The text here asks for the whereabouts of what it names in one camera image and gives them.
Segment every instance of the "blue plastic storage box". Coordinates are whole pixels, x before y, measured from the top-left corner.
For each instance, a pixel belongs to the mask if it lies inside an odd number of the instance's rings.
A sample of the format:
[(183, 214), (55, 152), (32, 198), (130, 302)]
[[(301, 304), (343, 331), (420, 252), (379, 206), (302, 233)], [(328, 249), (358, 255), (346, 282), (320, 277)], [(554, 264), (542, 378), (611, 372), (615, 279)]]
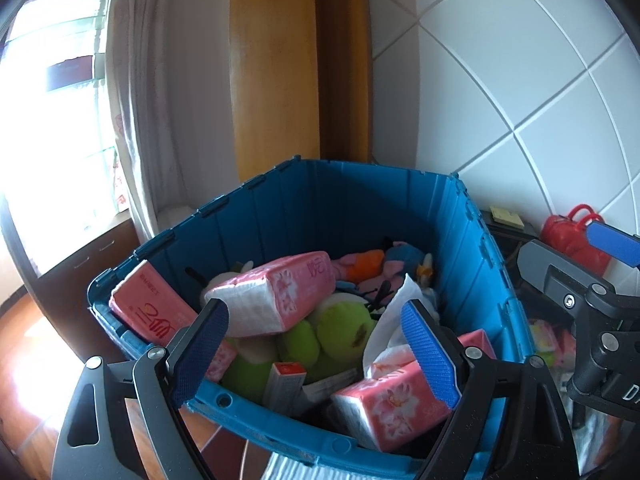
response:
[[(367, 251), (382, 238), (407, 241), (434, 256), (442, 322), (457, 334), (484, 328), (499, 358), (533, 353), (522, 306), (502, 257), (457, 175), (294, 157), (201, 207), (137, 248), (90, 285), (92, 313), (131, 358), (150, 347), (110, 311), (111, 291), (143, 259), (192, 307), (207, 279), (236, 262), (256, 266), (288, 254), (325, 250), (332, 258)], [(204, 381), (188, 406), (261, 446), (308, 465), (382, 478), (412, 478), (421, 460), (357, 446), (346, 436), (272, 413)], [(468, 478), (482, 476), (504, 402), (496, 400)]]

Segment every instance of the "yellow sticky note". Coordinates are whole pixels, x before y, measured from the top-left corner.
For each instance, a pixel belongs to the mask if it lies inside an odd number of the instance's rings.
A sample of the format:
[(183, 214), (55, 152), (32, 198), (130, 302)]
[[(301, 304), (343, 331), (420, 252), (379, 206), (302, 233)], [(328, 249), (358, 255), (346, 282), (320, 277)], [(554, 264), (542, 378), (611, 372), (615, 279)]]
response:
[(491, 215), (494, 218), (494, 222), (515, 227), (517, 229), (524, 229), (524, 223), (517, 213), (512, 213), (511, 211), (492, 205)]

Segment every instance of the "red plastic container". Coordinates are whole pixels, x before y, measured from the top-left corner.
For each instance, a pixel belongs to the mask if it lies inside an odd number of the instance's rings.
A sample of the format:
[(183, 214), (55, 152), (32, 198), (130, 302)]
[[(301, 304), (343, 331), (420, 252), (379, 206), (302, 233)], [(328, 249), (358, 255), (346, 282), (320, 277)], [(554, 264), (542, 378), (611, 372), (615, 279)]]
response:
[[(582, 210), (587, 210), (588, 214), (579, 221), (574, 221), (576, 214)], [(602, 216), (597, 214), (591, 206), (577, 205), (569, 211), (567, 216), (552, 215), (547, 218), (540, 233), (540, 240), (594, 274), (603, 276), (611, 256), (589, 245), (585, 229), (588, 222), (593, 220), (604, 222)]]

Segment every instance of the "white wall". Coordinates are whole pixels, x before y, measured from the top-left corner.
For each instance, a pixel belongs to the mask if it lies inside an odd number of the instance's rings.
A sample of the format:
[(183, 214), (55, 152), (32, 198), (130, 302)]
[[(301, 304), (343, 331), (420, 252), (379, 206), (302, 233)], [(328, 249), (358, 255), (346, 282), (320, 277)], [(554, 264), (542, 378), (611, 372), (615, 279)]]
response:
[[(604, 0), (370, 0), (373, 153), (457, 171), (536, 227), (586, 202), (638, 233), (640, 59)], [(609, 279), (640, 292), (635, 269)]]
[(169, 112), (193, 207), (239, 185), (228, 30), (229, 0), (169, 1)]
[(22, 279), (0, 234), (0, 304), (22, 286)]

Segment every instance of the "orange plush toy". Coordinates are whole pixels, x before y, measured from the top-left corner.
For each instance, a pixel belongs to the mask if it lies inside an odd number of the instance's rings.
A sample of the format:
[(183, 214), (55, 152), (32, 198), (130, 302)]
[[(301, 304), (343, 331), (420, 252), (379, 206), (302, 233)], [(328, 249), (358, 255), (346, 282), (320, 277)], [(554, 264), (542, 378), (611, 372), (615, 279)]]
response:
[(385, 251), (374, 249), (366, 253), (347, 254), (339, 260), (332, 260), (336, 280), (351, 282), (356, 285), (364, 280), (379, 276)]

